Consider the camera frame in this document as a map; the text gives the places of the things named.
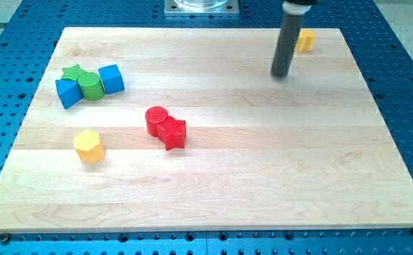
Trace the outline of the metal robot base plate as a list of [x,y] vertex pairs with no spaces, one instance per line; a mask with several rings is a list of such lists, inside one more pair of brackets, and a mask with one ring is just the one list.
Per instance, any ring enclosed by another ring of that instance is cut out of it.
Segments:
[[165,0],[166,16],[239,15],[238,0]]

